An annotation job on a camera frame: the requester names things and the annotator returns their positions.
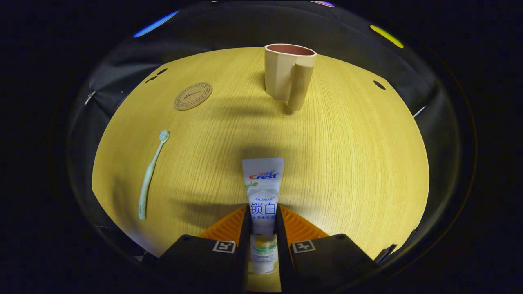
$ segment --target toothbrush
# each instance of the toothbrush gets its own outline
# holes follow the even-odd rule
[[[160,133],[160,146],[158,147],[158,151],[156,151],[156,155],[153,158],[153,161],[149,164],[147,167],[147,170],[145,171],[145,177],[143,179],[142,184],[142,191],[140,192],[140,202],[138,204],[138,218],[140,220],[145,220],[145,211],[147,209],[147,191],[149,189],[149,183],[151,182],[151,177],[153,176],[154,172],[154,166],[156,165],[156,160],[158,159],[158,155],[160,154],[160,150],[162,149],[163,144],[169,139],[169,132],[168,131],[162,131]]]

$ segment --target cork coaster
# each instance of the cork coaster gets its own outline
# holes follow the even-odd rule
[[[188,86],[176,96],[174,108],[178,110],[188,110],[202,104],[212,93],[212,86],[209,83],[198,83]]]

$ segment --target beige mug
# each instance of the beige mug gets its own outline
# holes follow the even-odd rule
[[[265,46],[265,91],[300,110],[310,84],[316,52],[292,44]]]

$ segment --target light wood surface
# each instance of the light wood surface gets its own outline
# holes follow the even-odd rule
[[[178,93],[200,82],[212,85],[211,96],[193,109],[174,109]],[[140,188],[162,130],[170,137],[140,221]],[[148,76],[104,132],[93,191],[130,238],[160,256],[180,235],[198,235],[244,205],[241,161],[262,157],[285,159],[280,203],[328,234],[347,234],[371,258],[391,244],[401,247],[425,209],[425,147],[392,86],[319,55],[303,108],[289,112],[265,93],[264,48],[197,54]],[[278,273],[250,274],[248,289],[280,291]]]

